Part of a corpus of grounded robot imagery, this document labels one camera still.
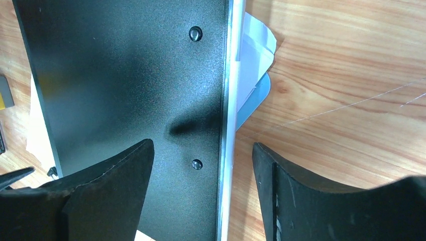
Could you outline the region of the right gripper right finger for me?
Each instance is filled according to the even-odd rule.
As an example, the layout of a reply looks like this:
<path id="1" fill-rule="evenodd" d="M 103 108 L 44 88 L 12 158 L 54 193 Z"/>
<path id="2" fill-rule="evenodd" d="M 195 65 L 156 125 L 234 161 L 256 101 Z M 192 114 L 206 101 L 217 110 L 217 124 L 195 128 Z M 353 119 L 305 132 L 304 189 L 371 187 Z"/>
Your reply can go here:
<path id="1" fill-rule="evenodd" d="M 361 189 L 262 143 L 252 161 L 267 240 L 425 240 L 425 176 Z"/>

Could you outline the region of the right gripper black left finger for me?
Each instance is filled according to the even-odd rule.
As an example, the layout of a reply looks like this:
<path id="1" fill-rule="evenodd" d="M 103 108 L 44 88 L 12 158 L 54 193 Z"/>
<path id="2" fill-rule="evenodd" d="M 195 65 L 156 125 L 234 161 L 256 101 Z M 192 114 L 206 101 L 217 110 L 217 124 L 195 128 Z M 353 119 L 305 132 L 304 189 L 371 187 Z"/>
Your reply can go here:
<path id="1" fill-rule="evenodd" d="M 134 240 L 154 160 L 144 139 L 37 188 L 13 189 L 28 167 L 1 175 L 1 240 Z"/>

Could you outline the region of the black folder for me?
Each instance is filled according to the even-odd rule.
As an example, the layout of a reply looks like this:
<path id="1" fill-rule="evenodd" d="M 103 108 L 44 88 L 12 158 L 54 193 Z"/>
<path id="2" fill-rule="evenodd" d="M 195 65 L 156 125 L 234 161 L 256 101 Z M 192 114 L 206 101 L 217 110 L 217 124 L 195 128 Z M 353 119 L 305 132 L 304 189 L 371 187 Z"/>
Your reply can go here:
<path id="1" fill-rule="evenodd" d="M 244 1 L 14 1 L 60 177 L 143 139 L 139 230 L 227 240 Z"/>

